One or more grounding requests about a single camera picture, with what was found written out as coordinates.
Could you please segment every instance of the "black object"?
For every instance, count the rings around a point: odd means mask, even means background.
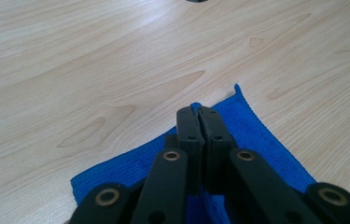
[[[231,223],[350,223],[350,193],[316,183],[303,194],[289,187],[257,152],[238,148],[208,107],[177,111],[146,180],[130,189],[104,184],[78,206],[70,224],[186,222],[187,196],[225,196]]]

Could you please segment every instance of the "wooden table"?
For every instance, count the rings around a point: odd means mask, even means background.
[[[64,223],[74,175],[234,83],[350,191],[350,1],[0,1],[0,223]]]

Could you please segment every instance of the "wood grain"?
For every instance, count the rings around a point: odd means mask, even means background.
[[[64,223],[74,175],[234,83],[350,191],[350,1],[0,0],[0,223]]]

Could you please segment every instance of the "blue towel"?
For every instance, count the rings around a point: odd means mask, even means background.
[[[213,108],[223,118],[238,146],[256,150],[292,188],[305,192],[307,186],[315,182],[253,113],[238,85],[233,96]],[[174,127],[138,148],[75,176],[71,184],[77,203],[98,185],[120,183],[130,187],[146,177],[155,154],[163,149],[164,136],[175,132]],[[206,192],[202,196],[189,196],[187,223],[230,223],[223,197]]]

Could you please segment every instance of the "wood grain pattern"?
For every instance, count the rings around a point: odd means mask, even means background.
[[[350,191],[350,1],[0,0],[0,223],[64,223],[74,175],[234,83]]]

